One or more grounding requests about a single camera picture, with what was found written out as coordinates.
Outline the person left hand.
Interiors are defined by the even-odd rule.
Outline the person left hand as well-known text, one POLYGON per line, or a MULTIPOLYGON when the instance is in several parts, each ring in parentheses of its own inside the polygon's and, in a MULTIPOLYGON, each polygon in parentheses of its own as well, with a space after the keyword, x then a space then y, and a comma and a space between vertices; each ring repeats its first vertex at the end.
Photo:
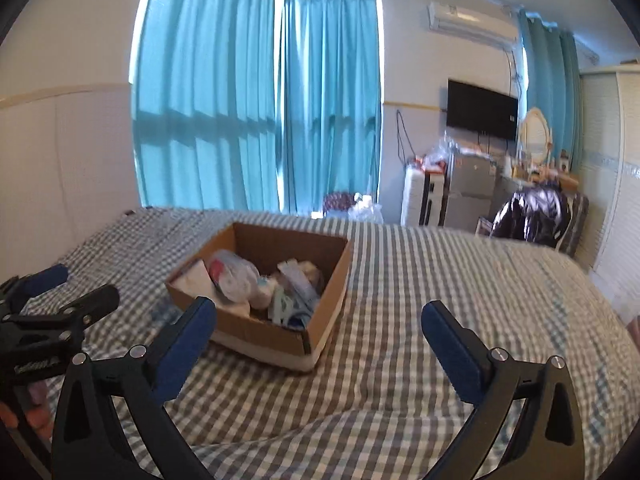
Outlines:
MULTIPOLYGON (((53 431, 53 417, 49 410, 47 384, 35 382, 27 389, 32 401, 32 408, 25 412, 26 419, 41 440, 50 441, 53 431)), ((4 403, 0 403, 0 416, 6 428, 17 428, 17 417, 4 403)))

